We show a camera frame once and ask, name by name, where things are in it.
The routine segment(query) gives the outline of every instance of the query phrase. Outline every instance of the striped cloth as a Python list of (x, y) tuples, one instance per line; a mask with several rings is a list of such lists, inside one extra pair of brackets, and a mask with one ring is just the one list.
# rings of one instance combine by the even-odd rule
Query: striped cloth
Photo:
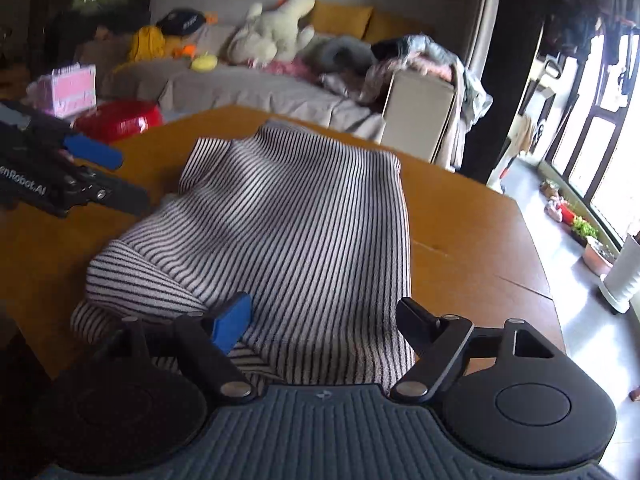
[(72, 327), (95, 342), (115, 316), (161, 322), (239, 290), (254, 313), (231, 358), (254, 383), (390, 389), (414, 363), (395, 322), (411, 292), (398, 159), (282, 121), (198, 140), (178, 196), (91, 262)]

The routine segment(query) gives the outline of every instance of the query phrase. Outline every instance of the white plush toy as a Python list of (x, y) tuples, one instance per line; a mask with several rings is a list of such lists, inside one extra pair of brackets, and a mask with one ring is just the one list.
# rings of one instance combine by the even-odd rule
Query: white plush toy
[(287, 0), (270, 12), (262, 12), (262, 4), (253, 4), (244, 27), (229, 44), (228, 60), (235, 64), (250, 59), (262, 63), (293, 61), (315, 34), (311, 26), (298, 28), (298, 20), (311, 12), (315, 4), (316, 0)]

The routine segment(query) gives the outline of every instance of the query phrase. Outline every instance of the pink box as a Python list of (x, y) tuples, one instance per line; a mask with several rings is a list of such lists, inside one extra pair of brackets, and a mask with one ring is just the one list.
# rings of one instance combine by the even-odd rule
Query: pink box
[(58, 118), (94, 108), (95, 65), (75, 64), (38, 79), (36, 107)]

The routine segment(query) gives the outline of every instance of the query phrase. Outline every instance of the gray floor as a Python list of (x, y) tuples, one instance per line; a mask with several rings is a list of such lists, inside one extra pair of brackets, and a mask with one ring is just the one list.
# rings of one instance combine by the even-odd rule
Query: gray floor
[(640, 322), (633, 312), (614, 314), (584, 265), (583, 248), (544, 213), (534, 168), (517, 160), (502, 181), (516, 200), (540, 254), (556, 302), (569, 356), (611, 397), (618, 426), (601, 464), (618, 480), (640, 479)]

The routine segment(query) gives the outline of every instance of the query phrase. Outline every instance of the white vase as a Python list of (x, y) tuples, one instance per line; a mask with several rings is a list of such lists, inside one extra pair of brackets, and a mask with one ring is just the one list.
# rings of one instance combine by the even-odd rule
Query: white vase
[(600, 280), (600, 290), (610, 305), (622, 314), (629, 310), (629, 300), (640, 290), (640, 245), (632, 235), (626, 236), (616, 263)]

